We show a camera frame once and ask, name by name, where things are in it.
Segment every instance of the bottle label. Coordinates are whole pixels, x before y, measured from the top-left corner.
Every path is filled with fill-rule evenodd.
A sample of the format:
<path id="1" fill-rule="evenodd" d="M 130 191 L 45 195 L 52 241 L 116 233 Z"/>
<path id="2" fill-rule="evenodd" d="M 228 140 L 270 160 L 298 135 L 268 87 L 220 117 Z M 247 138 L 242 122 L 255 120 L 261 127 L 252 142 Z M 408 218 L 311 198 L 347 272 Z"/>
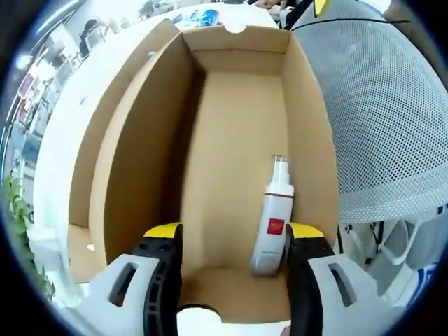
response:
<path id="1" fill-rule="evenodd" d="M 285 221 L 278 218 L 270 218 L 267 224 L 267 233 L 269 235 L 281 235 L 283 233 L 283 228 L 285 226 Z"/>

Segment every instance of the white spray bottle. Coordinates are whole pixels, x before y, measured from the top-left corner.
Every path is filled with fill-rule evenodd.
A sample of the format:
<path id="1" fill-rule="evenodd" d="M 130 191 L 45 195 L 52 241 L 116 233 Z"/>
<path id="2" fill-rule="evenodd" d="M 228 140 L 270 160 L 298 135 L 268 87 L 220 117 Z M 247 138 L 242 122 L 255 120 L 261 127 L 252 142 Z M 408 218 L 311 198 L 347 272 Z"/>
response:
<path id="1" fill-rule="evenodd" d="M 285 249 L 286 224 L 291 221 L 294 202 L 288 166 L 285 157 L 274 156 L 272 181 L 263 196 L 258 236 L 251 257 L 250 267 L 255 276 L 276 275 Z"/>

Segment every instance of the mesh panel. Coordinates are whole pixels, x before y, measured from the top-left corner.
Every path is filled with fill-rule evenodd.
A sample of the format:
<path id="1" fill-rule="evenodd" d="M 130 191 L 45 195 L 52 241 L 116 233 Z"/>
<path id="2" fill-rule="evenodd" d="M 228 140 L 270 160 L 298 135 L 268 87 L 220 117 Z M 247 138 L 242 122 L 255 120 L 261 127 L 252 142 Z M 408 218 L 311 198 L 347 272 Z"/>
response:
<path id="1" fill-rule="evenodd" d="M 382 20 L 351 0 L 319 19 Z M 402 218 L 448 202 L 448 94 L 392 24 L 321 22 L 293 32 L 323 91 L 337 156 L 342 223 Z"/>

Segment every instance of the white table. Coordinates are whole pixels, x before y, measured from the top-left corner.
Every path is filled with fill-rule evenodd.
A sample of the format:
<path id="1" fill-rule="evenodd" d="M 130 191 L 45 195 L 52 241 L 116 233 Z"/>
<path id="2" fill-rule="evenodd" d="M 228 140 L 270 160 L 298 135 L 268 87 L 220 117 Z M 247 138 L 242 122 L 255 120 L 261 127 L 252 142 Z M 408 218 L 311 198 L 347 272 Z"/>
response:
<path id="1" fill-rule="evenodd" d="M 67 251 L 70 184 L 84 132 L 99 98 L 133 49 L 157 23 L 179 13 L 188 15 L 197 9 L 217 10 L 226 27 L 277 27 L 266 10 L 247 4 L 208 3 L 180 8 L 140 22 L 98 45 L 64 86 L 46 128 L 34 175 L 35 226 L 54 230 L 62 257 L 63 269 L 55 285 L 70 274 Z M 45 265 L 46 261 L 38 260 L 38 263 Z M 73 286 L 73 283 L 65 283 L 57 286 L 56 291 L 69 297 L 70 292 L 74 293 L 69 290 Z"/>

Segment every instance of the spray bottle nozzle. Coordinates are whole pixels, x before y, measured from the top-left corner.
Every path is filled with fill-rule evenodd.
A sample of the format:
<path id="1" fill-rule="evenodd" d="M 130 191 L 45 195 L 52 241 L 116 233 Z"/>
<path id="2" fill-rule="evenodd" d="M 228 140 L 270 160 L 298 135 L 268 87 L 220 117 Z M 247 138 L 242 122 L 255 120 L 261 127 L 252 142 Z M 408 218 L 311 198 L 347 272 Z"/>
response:
<path id="1" fill-rule="evenodd" d="M 274 168 L 271 183 L 289 184 L 288 166 L 289 161 L 286 157 L 274 155 Z"/>

